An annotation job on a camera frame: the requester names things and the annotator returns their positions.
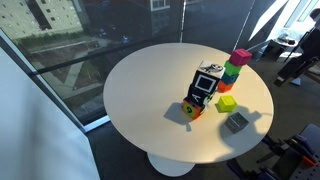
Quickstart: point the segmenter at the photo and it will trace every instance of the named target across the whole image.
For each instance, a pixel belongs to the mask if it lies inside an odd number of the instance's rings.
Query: white wall
[[[1,48],[0,179],[99,179],[87,137]]]

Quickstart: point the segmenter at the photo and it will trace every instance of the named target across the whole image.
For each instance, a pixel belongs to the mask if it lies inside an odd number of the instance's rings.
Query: glass wall
[[[11,0],[0,2],[0,27],[33,66],[30,76],[44,78],[87,125],[107,114],[104,82],[128,54],[167,42],[230,53],[248,42],[257,22],[250,17],[261,16],[273,2]]]

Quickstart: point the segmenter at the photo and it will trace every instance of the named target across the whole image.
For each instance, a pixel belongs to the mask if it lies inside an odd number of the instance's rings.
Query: table pedestal base
[[[178,161],[172,161],[169,159],[161,158],[159,156],[148,153],[148,158],[152,166],[161,174],[177,177],[188,173],[195,164],[182,163]]]

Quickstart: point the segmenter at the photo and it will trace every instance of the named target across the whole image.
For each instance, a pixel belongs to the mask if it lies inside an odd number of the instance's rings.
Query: toy cube
[[[189,101],[187,98],[183,99],[182,111],[186,113],[192,120],[197,119],[205,109],[205,106],[198,106],[193,102]]]
[[[245,128],[249,124],[249,121],[239,112],[236,112],[235,114],[229,116],[224,124],[231,130],[233,134],[235,134]]]
[[[229,76],[228,74],[224,73],[224,75],[221,78],[221,81],[224,82],[224,84],[226,85],[233,84],[238,79],[238,76],[239,74]]]
[[[232,112],[236,108],[237,102],[232,96],[221,96],[218,106],[222,112]]]
[[[236,49],[232,52],[229,61],[235,66],[243,66],[248,63],[252,54],[244,49]]]
[[[230,61],[226,61],[224,67],[226,68],[225,73],[227,73],[229,76],[239,74],[242,68],[242,66],[235,66],[231,64]]]
[[[218,84],[218,90],[222,93],[229,91],[232,89],[233,84],[226,85],[223,81],[220,81]]]
[[[217,89],[224,71],[225,68],[223,66],[202,61],[195,73],[192,86],[205,93],[212,94]]]
[[[208,94],[198,88],[193,87],[191,84],[189,86],[187,99],[188,101],[191,101],[198,106],[203,106],[204,100],[209,98],[210,95],[211,94]]]

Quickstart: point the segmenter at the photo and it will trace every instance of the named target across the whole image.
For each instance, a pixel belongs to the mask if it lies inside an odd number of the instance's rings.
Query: orange block
[[[182,111],[186,113],[192,120],[197,119],[204,110],[204,106],[200,107],[191,101],[188,101],[186,98],[183,100],[182,104]]]
[[[222,93],[229,91],[234,83],[226,85],[223,81],[220,81],[218,84],[218,90]]]

